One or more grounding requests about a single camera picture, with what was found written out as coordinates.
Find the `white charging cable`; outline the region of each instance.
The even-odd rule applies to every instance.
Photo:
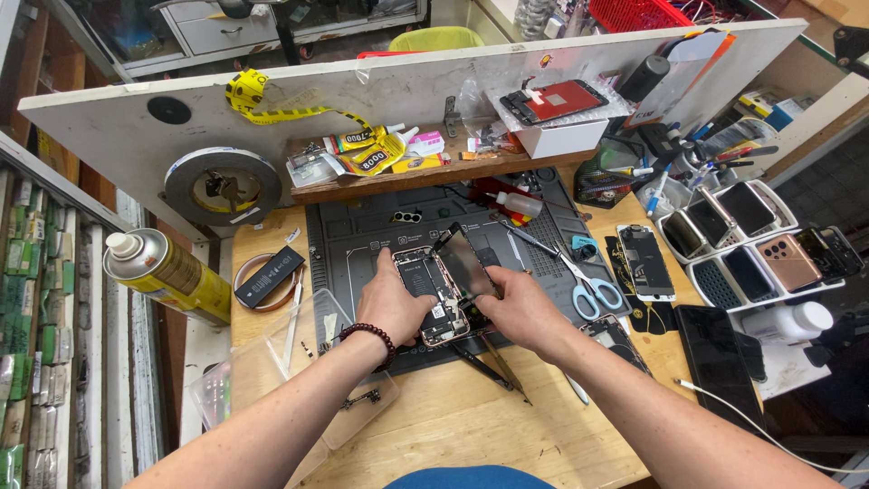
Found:
[[[772,441],[775,445],[777,445],[778,448],[784,450],[785,453],[787,453],[788,455],[794,457],[795,459],[799,460],[800,462],[803,462],[804,464],[808,464],[808,465],[810,465],[810,466],[812,466],[812,467],[817,467],[817,468],[819,468],[819,469],[823,469],[823,470],[825,470],[825,471],[830,471],[830,472],[842,472],[842,473],[867,473],[867,472],[869,472],[869,469],[858,469],[858,470],[834,469],[834,468],[832,468],[832,467],[822,466],[822,465],[820,465],[820,464],[816,464],[816,463],[814,463],[814,462],[810,462],[810,461],[808,461],[808,460],[806,460],[806,459],[803,459],[802,457],[800,457],[800,456],[797,455],[796,453],[791,452],[790,450],[786,449],[784,446],[782,446],[781,443],[779,443],[778,441],[776,441],[776,440],[775,440],[773,437],[771,437],[767,432],[763,431],[763,429],[760,428],[760,426],[757,426],[757,423],[755,423],[755,422],[752,421],[750,418],[748,418],[748,417],[747,417],[747,416],[746,416],[742,411],[740,411],[740,410],[739,410],[735,405],[730,404],[729,402],[725,401],[724,399],[722,399],[722,398],[716,396],[715,394],[713,394],[713,393],[711,393],[711,392],[709,392],[709,391],[706,391],[706,390],[704,390],[704,389],[699,388],[697,385],[694,385],[694,384],[688,382],[687,380],[682,380],[681,378],[674,378],[674,379],[673,379],[673,382],[675,382],[676,384],[681,385],[682,387],[686,387],[686,388],[688,388],[688,389],[691,389],[692,391],[702,392],[702,393],[706,394],[707,396],[709,396],[710,398],[715,399],[715,400],[717,400],[718,402],[720,402],[721,404],[723,404],[723,405],[729,407],[730,409],[733,409],[733,410],[734,410],[737,414],[739,414],[739,415],[740,415],[740,416],[741,416],[745,421],[748,421],[752,426],[754,426],[754,428],[755,428],[757,431],[763,433],[763,436],[767,437],[770,441]]]

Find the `scissors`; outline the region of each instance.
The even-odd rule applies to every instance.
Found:
[[[597,305],[598,301],[606,306],[607,309],[616,310],[621,307],[621,294],[619,293],[619,290],[615,288],[615,285],[612,285],[606,280],[602,280],[600,278],[589,278],[588,276],[586,276],[586,274],[583,273],[582,270],[580,270],[580,267],[576,266],[576,264],[567,257],[563,246],[559,244],[559,250],[553,250],[552,248],[543,244],[539,239],[531,236],[523,230],[507,225],[507,223],[501,220],[499,220],[498,222],[507,227],[516,236],[524,239],[525,241],[528,241],[532,245],[539,247],[546,253],[552,255],[552,257],[556,260],[560,259],[564,262],[564,265],[566,265],[570,272],[573,273],[574,277],[576,277],[576,286],[574,287],[571,302],[573,302],[576,312],[580,316],[582,316],[583,319],[587,321],[592,321],[600,316],[600,307]],[[591,293],[588,292],[586,285],[591,288],[592,292],[594,293],[593,296]],[[610,292],[612,292],[613,295],[616,297],[616,302],[613,304],[607,301],[607,298],[600,292],[600,289],[608,289]],[[580,298],[582,298],[583,302],[585,302],[592,310],[591,314],[586,314],[582,310],[582,308],[580,307]]]

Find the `hand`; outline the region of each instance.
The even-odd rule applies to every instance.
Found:
[[[554,348],[576,331],[536,280],[526,273],[487,266],[489,277],[503,291],[503,300],[479,296],[474,304],[492,320],[493,331],[552,363]]]
[[[362,287],[356,321],[384,330],[393,345],[411,346],[422,319],[436,304],[435,296],[415,298],[410,295],[401,283],[392,253],[389,248],[383,248],[377,257],[377,275]]]

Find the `qr code sticker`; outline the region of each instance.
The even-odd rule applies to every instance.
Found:
[[[443,305],[438,303],[438,305],[432,308],[432,315],[435,319],[440,319],[446,316],[447,313],[443,311]]]

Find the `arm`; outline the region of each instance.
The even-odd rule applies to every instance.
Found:
[[[384,330],[394,345],[412,344],[436,300],[411,297],[384,248],[377,275],[362,289],[356,317]],[[129,487],[284,487],[350,391],[386,354],[379,337],[354,332],[286,384],[160,460]]]
[[[581,333],[533,278],[497,266],[486,270],[503,288],[504,299],[477,298],[480,311],[514,343],[582,385],[661,486],[839,487]]]

